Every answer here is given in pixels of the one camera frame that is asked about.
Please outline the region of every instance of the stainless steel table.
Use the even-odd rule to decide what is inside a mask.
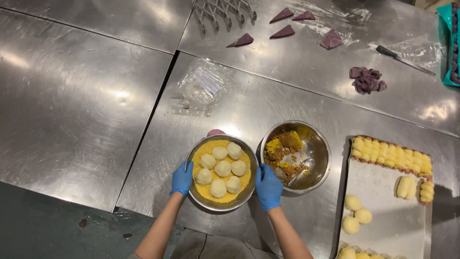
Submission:
[[[172,55],[0,10],[0,181],[112,211]]]
[[[439,40],[438,17],[396,0],[258,0],[250,1],[258,18],[231,29],[212,31],[210,19],[203,34],[193,13],[178,49],[209,57],[221,64],[270,78],[314,93],[400,118],[414,124],[460,136],[460,92],[441,83],[445,74],[446,45]],[[311,10],[317,20],[285,19],[269,24],[283,8],[296,14]],[[219,24],[224,24],[217,15]],[[291,24],[295,35],[270,40]],[[319,46],[329,28],[335,28],[345,44],[332,50]],[[254,38],[245,47],[225,48],[244,33]],[[399,61],[375,52],[377,45],[402,53],[406,59],[438,74],[431,77]],[[348,77],[353,66],[380,70],[388,89],[360,95]]]
[[[192,3],[183,0],[0,0],[0,7],[174,54]]]
[[[278,122],[306,121],[326,137],[332,150],[332,167],[324,184],[308,194],[283,193],[287,218],[315,258],[333,256],[340,227],[337,212],[342,203],[348,138],[366,134],[401,143],[433,155],[435,195],[432,252],[449,258],[458,253],[458,218],[452,210],[459,202],[460,139],[425,129],[354,105],[231,69],[233,89],[209,118],[171,113],[171,89],[181,79],[193,56],[181,53],[172,71],[151,124],[123,187],[118,206],[157,217],[171,190],[171,175],[190,149],[211,129],[221,129],[246,141],[253,150]],[[249,242],[265,244],[281,254],[257,196],[235,211],[204,211],[187,198],[177,224],[186,228]]]

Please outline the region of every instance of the purple dough triangle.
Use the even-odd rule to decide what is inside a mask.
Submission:
[[[297,17],[292,19],[293,21],[300,21],[300,20],[316,20],[316,17],[313,15],[312,12],[310,11],[305,11],[301,14],[299,14]]]
[[[284,27],[283,29],[281,29],[280,31],[278,31],[277,33],[275,33],[272,36],[270,36],[270,38],[271,39],[282,38],[282,37],[286,37],[286,36],[291,36],[294,33],[295,33],[295,31],[292,29],[292,26],[288,25],[288,26]]]
[[[227,47],[239,47],[247,44],[251,44],[254,42],[254,38],[252,38],[249,33],[245,33],[241,38],[233,42],[232,44],[228,45]]]
[[[343,40],[342,37],[340,37],[340,34],[335,29],[331,29],[328,33],[326,33],[324,40],[319,45],[325,49],[331,49],[341,45],[342,43]]]
[[[291,17],[292,15],[294,15],[294,13],[291,10],[289,10],[289,8],[286,7],[277,16],[275,16],[275,18],[273,18],[270,21],[270,23],[274,23],[279,20],[283,20],[284,18]]]

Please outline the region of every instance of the metal spoon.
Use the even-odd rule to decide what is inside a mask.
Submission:
[[[313,165],[315,164],[315,161],[313,160],[313,158],[307,158],[305,159],[304,161],[302,161],[302,164],[304,164],[304,166],[308,166],[308,170],[310,170]],[[301,171],[300,173],[296,174],[294,177],[292,177],[292,179],[289,181],[289,183],[287,184],[287,186],[291,186],[294,181],[299,177],[299,175],[301,175],[304,171]]]

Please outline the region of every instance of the label on plastic bag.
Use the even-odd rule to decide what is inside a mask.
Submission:
[[[203,89],[212,96],[214,96],[220,90],[220,86],[214,82],[213,77],[210,76],[201,67],[195,70],[194,78],[196,78],[201,87],[203,87]]]

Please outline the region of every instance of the forearm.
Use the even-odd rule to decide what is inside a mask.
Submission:
[[[267,211],[271,224],[275,229],[278,243],[285,259],[313,259],[310,251],[295,232],[284,215],[281,207],[274,207]]]
[[[149,232],[142,240],[135,254],[142,259],[162,259],[171,234],[171,228],[176,221],[182,198],[181,192],[174,192],[166,203],[165,208],[155,220]]]

